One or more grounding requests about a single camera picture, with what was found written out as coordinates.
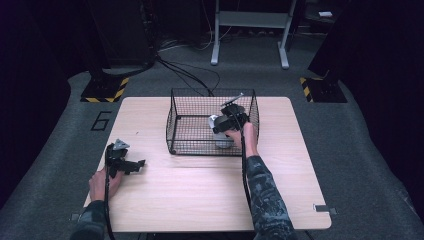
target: gray carpet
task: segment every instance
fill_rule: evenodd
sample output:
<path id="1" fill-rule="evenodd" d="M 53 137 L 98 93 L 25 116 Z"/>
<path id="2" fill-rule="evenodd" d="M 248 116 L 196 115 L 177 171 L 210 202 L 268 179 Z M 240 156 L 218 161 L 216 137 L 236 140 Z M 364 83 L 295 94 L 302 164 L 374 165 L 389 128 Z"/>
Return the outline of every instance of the gray carpet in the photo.
<path id="1" fill-rule="evenodd" d="M 310 231 L 315 239 L 424 239 L 424 227 L 399 180 L 371 142 L 353 96 L 341 85 L 348 103 L 308 103 L 299 78 L 307 71 L 322 39 L 297 36 L 288 53 L 290 69 L 282 70 L 278 39 L 233 39 L 222 43 L 219 65 L 210 65 L 212 46 L 160 52 L 167 61 L 191 64 L 219 73 L 220 88 L 253 88 L 258 96 L 291 99 L 327 205 L 332 215 L 327 230 Z M 206 85 L 216 84 L 210 72 L 185 67 Z M 124 72 L 115 69 L 111 72 Z M 0 212 L 0 239 L 67 239 L 88 193 L 88 179 L 96 170 L 121 102 L 82 103 L 80 94 L 88 73 L 69 79 L 69 103 L 44 149 Z M 187 80 L 193 87 L 200 87 Z M 169 96 L 171 88 L 187 87 L 160 64 L 131 77 L 123 97 Z M 100 111 L 110 118 L 105 131 L 90 131 Z M 309 239 L 299 231 L 300 239 Z M 133 239 L 138 233 L 120 233 Z"/>

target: black equipment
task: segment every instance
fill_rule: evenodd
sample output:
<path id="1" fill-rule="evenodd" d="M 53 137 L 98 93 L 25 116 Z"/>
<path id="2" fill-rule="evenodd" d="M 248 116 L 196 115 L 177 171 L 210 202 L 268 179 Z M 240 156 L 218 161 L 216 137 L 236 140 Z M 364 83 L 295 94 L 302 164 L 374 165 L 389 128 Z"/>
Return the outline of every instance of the black equipment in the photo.
<path id="1" fill-rule="evenodd" d="M 129 175 L 130 172 L 138 172 L 141 167 L 144 166 L 146 160 L 138 162 L 127 162 L 125 161 L 125 155 L 127 154 L 129 145 L 125 144 L 121 140 L 117 139 L 115 143 L 111 143 L 106 148 L 105 163 L 109 167 L 109 175 L 115 178 L 118 171 L 125 172 Z"/>
<path id="2" fill-rule="evenodd" d="M 244 96 L 244 94 L 240 93 L 239 96 L 221 105 L 225 106 L 221 109 L 221 112 L 224 115 L 219 116 L 214 120 L 215 127 L 212 129 L 214 133 L 225 132 L 227 130 L 241 130 L 244 124 L 249 121 L 249 116 L 247 116 L 244 112 L 244 107 L 233 103 L 242 96 Z"/>

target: patterned sleeve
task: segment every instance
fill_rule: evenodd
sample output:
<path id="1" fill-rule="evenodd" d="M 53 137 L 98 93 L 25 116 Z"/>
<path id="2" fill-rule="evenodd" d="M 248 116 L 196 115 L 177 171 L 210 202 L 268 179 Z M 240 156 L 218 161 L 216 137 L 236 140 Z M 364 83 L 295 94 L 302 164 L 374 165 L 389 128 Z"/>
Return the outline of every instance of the patterned sleeve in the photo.
<path id="1" fill-rule="evenodd" d="M 256 232 L 254 240 L 297 239 L 272 173 L 260 156 L 251 156 L 247 159 L 246 175 Z"/>
<path id="2" fill-rule="evenodd" d="M 103 240 L 105 226 L 104 202 L 91 202 L 81 214 L 70 239 Z"/>

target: wooden table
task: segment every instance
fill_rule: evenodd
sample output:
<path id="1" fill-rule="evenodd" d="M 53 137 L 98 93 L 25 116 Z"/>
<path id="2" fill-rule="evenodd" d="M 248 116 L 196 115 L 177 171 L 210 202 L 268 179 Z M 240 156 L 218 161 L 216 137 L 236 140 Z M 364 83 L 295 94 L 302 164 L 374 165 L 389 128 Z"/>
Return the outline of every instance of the wooden table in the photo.
<path id="1" fill-rule="evenodd" d="M 328 213 L 314 168 L 285 97 L 258 97 L 258 150 L 274 175 L 296 229 L 326 229 Z M 253 230 L 240 157 L 176 156 L 165 141 L 167 97 L 125 98 L 111 131 L 131 145 L 127 161 L 146 159 L 139 173 L 124 176 L 110 201 L 115 232 L 213 232 Z M 103 168 L 104 156 L 99 165 Z"/>

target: metal cage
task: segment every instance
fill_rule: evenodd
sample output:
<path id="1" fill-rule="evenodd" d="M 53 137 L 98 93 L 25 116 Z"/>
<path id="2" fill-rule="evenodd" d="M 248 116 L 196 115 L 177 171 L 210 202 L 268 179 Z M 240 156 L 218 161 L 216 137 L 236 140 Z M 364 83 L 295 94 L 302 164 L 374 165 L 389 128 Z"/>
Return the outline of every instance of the metal cage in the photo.
<path id="1" fill-rule="evenodd" d="M 259 111 L 253 89 L 174 88 L 166 126 L 168 150 L 175 155 L 241 156 L 231 138 L 217 139 L 208 119 L 222 116 L 221 105 L 243 94 L 234 101 L 242 106 L 259 136 Z"/>

